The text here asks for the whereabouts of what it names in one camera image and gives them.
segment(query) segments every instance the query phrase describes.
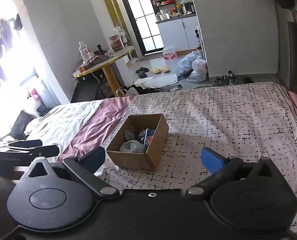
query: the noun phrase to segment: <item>wooden table leg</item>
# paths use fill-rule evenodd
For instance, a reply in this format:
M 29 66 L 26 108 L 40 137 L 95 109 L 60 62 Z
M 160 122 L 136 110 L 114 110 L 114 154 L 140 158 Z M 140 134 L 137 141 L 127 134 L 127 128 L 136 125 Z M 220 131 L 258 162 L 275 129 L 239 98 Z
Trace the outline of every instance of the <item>wooden table leg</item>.
M 117 80 L 116 80 L 116 77 L 111 69 L 111 66 L 110 65 L 107 65 L 105 67 L 103 67 L 103 71 L 104 71 L 104 74 L 107 78 L 107 81 L 114 93 L 114 95 L 116 96 L 116 90 L 118 90 L 120 88 Z

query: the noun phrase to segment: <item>pink patterned bedsheet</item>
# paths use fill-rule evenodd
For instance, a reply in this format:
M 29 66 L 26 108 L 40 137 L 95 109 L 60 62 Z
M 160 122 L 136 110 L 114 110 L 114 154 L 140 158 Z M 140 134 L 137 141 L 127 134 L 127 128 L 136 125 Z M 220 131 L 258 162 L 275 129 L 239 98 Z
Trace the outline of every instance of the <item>pink patterned bedsheet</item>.
M 103 100 L 57 160 L 62 161 L 71 155 L 81 157 L 101 146 L 125 114 L 131 99 L 123 97 Z

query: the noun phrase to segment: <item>frosted glass pane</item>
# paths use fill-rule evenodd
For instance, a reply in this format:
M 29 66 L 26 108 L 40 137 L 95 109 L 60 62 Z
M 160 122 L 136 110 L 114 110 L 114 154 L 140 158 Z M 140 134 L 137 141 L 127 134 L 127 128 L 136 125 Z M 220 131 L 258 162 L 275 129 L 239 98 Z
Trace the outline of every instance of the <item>frosted glass pane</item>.
M 153 40 L 157 49 L 164 48 L 162 36 L 160 35 L 154 36 Z
M 152 36 L 151 32 L 149 31 L 145 17 L 137 19 L 136 23 L 142 39 Z
M 139 0 L 129 0 L 130 8 L 132 10 L 132 13 L 134 15 L 134 18 L 140 18 L 144 16 L 141 4 L 139 3 Z
M 141 6 L 143 8 L 144 14 L 149 15 L 154 13 L 153 5 L 151 0 L 139 0 L 141 2 Z
M 157 19 L 155 14 L 150 14 L 146 16 L 146 20 L 151 31 L 152 36 L 160 34 L 160 30 L 157 25 Z
M 146 51 L 156 49 L 152 37 L 143 39 L 143 43 L 144 43 Z

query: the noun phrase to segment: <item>yellow slipper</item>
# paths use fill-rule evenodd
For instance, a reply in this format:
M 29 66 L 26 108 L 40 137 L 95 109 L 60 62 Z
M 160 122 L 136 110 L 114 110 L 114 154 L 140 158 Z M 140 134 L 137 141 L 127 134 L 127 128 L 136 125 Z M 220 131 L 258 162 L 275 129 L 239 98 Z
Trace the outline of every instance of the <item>yellow slipper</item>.
M 168 67 L 162 67 L 161 68 L 161 71 L 163 72 L 163 73 L 167 73 L 167 72 L 169 72 L 170 71 L 170 69 L 168 68 Z
M 158 73 L 161 72 L 161 70 L 160 70 L 159 68 L 155 67 L 155 68 L 152 68 L 152 69 L 151 69 L 151 72 L 152 72 L 153 74 L 158 74 Z

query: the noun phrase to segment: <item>glass door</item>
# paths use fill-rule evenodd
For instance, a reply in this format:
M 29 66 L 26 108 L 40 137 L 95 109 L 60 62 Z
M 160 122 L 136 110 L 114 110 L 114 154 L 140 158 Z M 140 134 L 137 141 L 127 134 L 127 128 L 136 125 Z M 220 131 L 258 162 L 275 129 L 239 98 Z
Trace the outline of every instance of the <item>glass door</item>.
M 123 0 L 143 55 L 164 48 L 151 0 Z

